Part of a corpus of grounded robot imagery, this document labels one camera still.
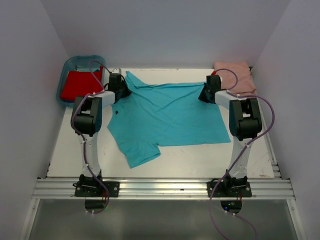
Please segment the teal t-shirt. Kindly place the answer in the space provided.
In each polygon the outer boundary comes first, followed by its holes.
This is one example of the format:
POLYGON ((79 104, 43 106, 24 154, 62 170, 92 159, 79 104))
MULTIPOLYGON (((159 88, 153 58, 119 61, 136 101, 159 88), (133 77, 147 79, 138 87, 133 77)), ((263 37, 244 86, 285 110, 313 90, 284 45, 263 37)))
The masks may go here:
POLYGON ((198 99, 204 84, 147 84, 130 71, 130 96, 112 105, 107 126, 132 169, 160 156, 159 147, 229 143, 218 105, 198 99))

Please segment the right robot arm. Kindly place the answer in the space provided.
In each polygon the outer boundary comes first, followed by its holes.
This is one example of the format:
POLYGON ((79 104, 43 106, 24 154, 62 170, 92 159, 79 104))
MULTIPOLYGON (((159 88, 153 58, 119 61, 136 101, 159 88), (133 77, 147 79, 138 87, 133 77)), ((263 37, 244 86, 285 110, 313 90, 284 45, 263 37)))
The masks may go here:
POLYGON ((222 178, 223 192, 235 196, 247 184, 247 166, 252 140, 262 131, 262 118, 255 96, 239 97, 222 89, 218 75, 208 75, 198 99, 219 105, 229 112, 229 131, 233 136, 233 148, 229 167, 222 178))

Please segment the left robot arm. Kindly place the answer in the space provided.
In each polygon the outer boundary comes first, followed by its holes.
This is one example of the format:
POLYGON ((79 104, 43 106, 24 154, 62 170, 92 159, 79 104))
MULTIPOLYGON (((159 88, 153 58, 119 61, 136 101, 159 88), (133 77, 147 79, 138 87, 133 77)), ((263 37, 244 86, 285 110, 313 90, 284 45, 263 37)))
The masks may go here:
POLYGON ((104 190, 98 157, 98 133, 103 123, 103 109, 130 94, 124 76, 120 72, 112 72, 101 91, 78 95, 74 100, 70 124, 79 137, 82 150, 80 180, 90 180, 86 190, 92 196, 99 196, 104 190))

